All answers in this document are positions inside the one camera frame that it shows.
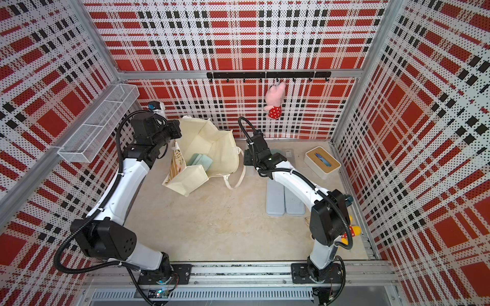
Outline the light blue pencil case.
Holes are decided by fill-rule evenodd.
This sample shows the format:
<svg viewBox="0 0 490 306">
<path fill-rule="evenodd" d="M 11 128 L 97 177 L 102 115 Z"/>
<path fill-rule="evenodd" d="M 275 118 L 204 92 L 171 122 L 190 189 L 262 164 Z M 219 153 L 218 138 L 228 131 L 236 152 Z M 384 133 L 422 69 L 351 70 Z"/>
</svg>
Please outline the light blue pencil case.
<svg viewBox="0 0 490 306">
<path fill-rule="evenodd" d="M 269 179 L 266 191 L 266 213 L 271 217 L 281 217 L 285 215 L 285 212 L 284 186 Z"/>
<path fill-rule="evenodd" d="M 302 201 L 294 195 L 289 189 L 284 188 L 285 211 L 290 216 L 302 216 L 306 208 Z"/>
</svg>

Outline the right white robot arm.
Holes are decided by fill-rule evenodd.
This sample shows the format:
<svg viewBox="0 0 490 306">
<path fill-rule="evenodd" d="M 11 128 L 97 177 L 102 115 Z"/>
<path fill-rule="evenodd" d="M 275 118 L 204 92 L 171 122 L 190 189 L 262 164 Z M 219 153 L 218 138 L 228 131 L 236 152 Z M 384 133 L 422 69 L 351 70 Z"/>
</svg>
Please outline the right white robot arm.
<svg viewBox="0 0 490 306">
<path fill-rule="evenodd" d="M 353 247 L 347 195 L 338 190 L 329 191 L 311 182 L 298 172 L 286 157 L 272 153 L 264 135 L 245 117 L 238 125 L 246 136 L 248 149 L 244 165 L 253 166 L 261 177 L 277 182 L 296 196 L 310 211 L 310 232 L 314 238 L 313 250 L 307 258 L 306 271 L 314 283 L 324 283 L 333 273 L 338 248 Z"/>
</svg>

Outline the mint green pencil case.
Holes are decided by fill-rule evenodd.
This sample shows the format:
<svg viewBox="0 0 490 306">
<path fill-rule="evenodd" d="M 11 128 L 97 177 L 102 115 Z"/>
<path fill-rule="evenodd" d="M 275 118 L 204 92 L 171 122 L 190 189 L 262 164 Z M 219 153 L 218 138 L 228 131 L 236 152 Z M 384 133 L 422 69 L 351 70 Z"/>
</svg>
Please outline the mint green pencil case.
<svg viewBox="0 0 490 306">
<path fill-rule="evenodd" d="M 200 159 L 200 161 L 199 161 L 199 163 L 197 165 L 202 166 L 202 168 L 206 172 L 206 171 L 208 171 L 208 169 L 213 164 L 213 160 L 209 156 L 207 156 L 205 154 L 201 154 L 201 155 L 202 155 L 202 158 Z"/>
</svg>

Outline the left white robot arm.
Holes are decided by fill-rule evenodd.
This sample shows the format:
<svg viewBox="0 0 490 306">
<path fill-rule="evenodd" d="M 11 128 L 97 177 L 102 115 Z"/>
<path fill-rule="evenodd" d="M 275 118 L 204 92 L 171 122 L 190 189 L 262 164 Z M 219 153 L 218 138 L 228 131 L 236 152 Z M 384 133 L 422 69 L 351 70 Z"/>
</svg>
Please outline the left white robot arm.
<svg viewBox="0 0 490 306">
<path fill-rule="evenodd" d="M 109 266 L 153 274 L 156 282 L 173 276 L 168 254 L 155 251 L 125 227 L 126 218 L 139 189 L 156 160 L 165 155 L 173 140 L 182 137 L 180 122 L 168 120 L 150 110 L 127 115 L 117 127 L 115 142 L 118 169 L 98 204 L 84 219 L 76 219 L 69 236 L 53 257 L 54 268 L 63 274 L 86 274 Z M 63 252 L 76 242 L 85 256 L 102 260 L 87 268 L 69 268 L 62 263 Z"/>
</svg>

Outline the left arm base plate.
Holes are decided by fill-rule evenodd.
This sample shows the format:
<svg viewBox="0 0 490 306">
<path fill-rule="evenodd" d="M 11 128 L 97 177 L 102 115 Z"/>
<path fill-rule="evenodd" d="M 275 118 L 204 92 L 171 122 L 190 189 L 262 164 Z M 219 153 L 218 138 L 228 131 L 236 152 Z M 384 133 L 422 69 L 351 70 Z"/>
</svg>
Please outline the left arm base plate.
<svg viewBox="0 0 490 306">
<path fill-rule="evenodd" d="M 170 268 L 164 270 L 142 270 L 137 283 L 139 285 L 186 285 L 191 276 L 191 264 L 170 264 Z"/>
</svg>

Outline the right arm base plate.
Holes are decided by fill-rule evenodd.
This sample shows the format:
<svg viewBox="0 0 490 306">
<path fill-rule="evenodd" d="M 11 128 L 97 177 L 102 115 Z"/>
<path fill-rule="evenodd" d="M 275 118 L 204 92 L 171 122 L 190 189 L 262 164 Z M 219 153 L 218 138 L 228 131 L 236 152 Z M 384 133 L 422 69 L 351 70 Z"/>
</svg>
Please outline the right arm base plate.
<svg viewBox="0 0 490 306">
<path fill-rule="evenodd" d="M 331 263 L 324 269 L 313 264 L 291 264 L 292 281 L 294 284 L 341 284 L 345 278 L 339 263 Z"/>
</svg>

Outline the transparent grey pencil case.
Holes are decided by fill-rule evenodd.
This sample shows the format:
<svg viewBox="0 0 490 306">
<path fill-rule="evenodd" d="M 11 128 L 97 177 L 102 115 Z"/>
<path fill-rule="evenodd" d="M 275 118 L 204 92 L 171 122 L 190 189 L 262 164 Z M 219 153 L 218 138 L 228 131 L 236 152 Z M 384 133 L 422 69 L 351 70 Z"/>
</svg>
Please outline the transparent grey pencil case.
<svg viewBox="0 0 490 306">
<path fill-rule="evenodd" d="M 283 150 L 283 153 L 284 153 L 284 156 L 288 159 L 288 160 L 293 160 L 295 158 L 294 156 L 294 152 L 292 149 L 284 149 Z"/>
</svg>

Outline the cream floral canvas bag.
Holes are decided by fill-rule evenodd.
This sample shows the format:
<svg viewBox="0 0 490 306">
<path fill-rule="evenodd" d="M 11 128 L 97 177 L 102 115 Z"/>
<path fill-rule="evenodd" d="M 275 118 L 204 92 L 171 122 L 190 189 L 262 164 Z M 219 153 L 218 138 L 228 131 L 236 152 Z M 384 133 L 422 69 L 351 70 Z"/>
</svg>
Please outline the cream floral canvas bag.
<svg viewBox="0 0 490 306">
<path fill-rule="evenodd" d="M 210 120 L 189 116 L 179 120 L 179 127 L 182 137 L 174 141 L 169 173 L 163 181 L 165 187 L 189 196 L 210 178 L 221 177 L 230 190 L 241 185 L 246 168 L 242 168 L 235 185 L 229 182 L 244 157 L 233 132 L 219 130 Z"/>
</svg>

